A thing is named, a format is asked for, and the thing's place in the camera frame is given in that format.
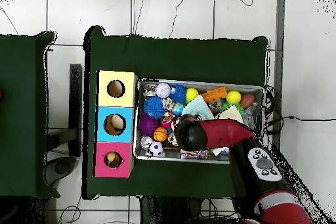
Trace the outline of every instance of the orange basketball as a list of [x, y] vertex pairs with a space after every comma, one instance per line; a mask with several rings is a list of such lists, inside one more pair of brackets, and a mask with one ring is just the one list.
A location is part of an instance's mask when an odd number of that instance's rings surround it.
[[153, 137], [155, 141], [163, 142], [168, 138], [168, 132], [164, 127], [158, 127], [154, 130]]

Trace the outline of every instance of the green table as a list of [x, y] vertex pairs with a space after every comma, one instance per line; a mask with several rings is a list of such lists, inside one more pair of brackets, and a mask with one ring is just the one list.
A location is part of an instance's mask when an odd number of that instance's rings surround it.
[[53, 32], [0, 35], [0, 196], [57, 197], [43, 180], [47, 149], [45, 50]]
[[93, 26], [85, 35], [83, 193], [101, 195], [234, 196], [226, 164], [135, 160], [128, 179], [92, 177], [96, 71], [134, 72], [140, 78], [263, 86], [267, 39], [189, 40], [104, 36]]

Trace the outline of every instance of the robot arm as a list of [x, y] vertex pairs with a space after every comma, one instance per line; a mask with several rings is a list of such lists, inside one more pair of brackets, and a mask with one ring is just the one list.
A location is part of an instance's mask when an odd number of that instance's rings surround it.
[[270, 153], [242, 123], [184, 115], [174, 133], [183, 150], [231, 148], [230, 169], [242, 217], [266, 224], [312, 224]]

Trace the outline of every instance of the blue spiky ball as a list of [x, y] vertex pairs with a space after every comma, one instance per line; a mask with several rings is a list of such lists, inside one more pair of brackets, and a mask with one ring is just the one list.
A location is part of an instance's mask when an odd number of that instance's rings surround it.
[[175, 103], [183, 103], [186, 100], [186, 88], [180, 84], [173, 85], [169, 97]]
[[144, 102], [144, 112], [150, 117], [157, 120], [163, 117], [165, 114], [165, 109], [162, 105], [162, 99], [158, 96], [150, 97]]

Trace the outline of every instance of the circular hole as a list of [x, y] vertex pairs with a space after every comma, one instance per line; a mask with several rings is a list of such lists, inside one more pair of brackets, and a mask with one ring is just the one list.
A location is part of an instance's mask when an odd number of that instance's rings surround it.
[[110, 135], [121, 135], [126, 128], [126, 120], [122, 115], [111, 114], [104, 120], [104, 129]]
[[118, 168], [122, 161], [120, 154], [117, 152], [108, 152], [104, 157], [105, 164], [110, 168]]
[[125, 86], [123, 82], [119, 80], [113, 80], [108, 84], [107, 91], [109, 96], [119, 98], [122, 97], [125, 93]]

